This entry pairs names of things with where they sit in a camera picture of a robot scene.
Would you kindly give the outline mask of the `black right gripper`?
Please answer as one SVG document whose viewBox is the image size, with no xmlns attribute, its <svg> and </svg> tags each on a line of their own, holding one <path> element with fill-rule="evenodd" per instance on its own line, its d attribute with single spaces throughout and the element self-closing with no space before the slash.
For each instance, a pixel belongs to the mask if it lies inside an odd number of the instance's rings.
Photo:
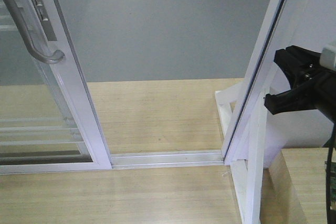
<svg viewBox="0 0 336 224">
<path fill-rule="evenodd" d="M 267 94 L 264 106 L 272 114 L 318 110 L 335 122 L 335 72 L 320 68 L 321 53 L 298 46 L 275 52 L 274 63 L 292 90 Z"/>
</svg>

